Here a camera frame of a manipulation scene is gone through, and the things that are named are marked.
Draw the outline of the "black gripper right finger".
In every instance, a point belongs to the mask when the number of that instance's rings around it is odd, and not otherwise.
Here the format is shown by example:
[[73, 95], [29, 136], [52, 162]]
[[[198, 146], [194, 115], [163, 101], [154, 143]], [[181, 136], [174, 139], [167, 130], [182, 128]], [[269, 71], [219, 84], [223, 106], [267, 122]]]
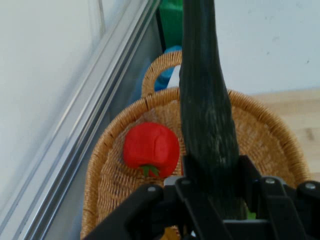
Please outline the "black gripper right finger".
[[238, 162], [240, 193], [254, 220], [236, 224], [238, 240], [318, 240], [320, 183], [293, 188], [280, 177], [262, 176], [246, 155]]

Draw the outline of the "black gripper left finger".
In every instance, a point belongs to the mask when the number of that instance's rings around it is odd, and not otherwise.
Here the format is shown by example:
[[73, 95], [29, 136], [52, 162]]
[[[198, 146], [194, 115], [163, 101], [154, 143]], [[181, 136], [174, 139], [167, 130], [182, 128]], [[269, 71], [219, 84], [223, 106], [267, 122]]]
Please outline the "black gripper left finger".
[[184, 176], [173, 185], [144, 184], [124, 200], [85, 239], [158, 240], [177, 226], [184, 240], [225, 239], [225, 225], [195, 182], [197, 167], [183, 160]]

